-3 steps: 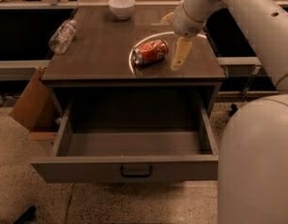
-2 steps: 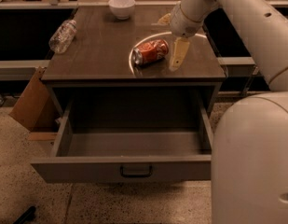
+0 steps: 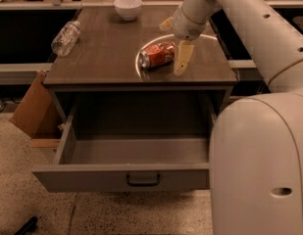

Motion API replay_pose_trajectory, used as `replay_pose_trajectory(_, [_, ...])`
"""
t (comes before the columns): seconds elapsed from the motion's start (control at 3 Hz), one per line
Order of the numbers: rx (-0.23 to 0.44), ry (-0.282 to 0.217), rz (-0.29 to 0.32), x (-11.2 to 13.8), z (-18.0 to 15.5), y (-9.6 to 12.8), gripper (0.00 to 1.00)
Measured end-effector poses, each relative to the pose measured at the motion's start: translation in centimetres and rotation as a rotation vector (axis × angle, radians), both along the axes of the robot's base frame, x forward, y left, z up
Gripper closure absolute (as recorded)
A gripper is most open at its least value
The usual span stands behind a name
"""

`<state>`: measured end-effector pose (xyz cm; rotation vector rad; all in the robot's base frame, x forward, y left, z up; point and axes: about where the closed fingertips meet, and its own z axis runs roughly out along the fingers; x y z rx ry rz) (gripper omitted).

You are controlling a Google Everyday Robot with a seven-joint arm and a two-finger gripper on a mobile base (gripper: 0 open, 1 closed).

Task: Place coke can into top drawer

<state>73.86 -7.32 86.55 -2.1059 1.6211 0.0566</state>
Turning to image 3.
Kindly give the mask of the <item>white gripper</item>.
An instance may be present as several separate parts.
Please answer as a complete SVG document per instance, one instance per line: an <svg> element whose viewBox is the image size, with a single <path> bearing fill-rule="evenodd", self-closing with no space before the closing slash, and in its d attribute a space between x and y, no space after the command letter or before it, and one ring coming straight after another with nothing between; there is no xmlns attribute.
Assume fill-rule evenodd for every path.
<svg viewBox="0 0 303 235"><path fill-rule="evenodd" d="M186 71L194 50L191 40L197 39L205 27L205 23L194 23L188 19L181 6L177 7L173 17L169 17L159 24L161 30L172 28L174 36L181 40L175 56L175 75L182 75Z"/></svg>

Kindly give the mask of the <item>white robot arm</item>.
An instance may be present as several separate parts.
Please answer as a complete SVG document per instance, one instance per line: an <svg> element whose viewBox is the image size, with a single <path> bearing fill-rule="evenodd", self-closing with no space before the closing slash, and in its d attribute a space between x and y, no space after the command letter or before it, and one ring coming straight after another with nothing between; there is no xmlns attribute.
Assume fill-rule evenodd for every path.
<svg viewBox="0 0 303 235"><path fill-rule="evenodd" d="M194 40L224 10L270 91L237 100L210 139L214 235L303 235L303 35L263 0L184 0L174 35Z"/></svg>

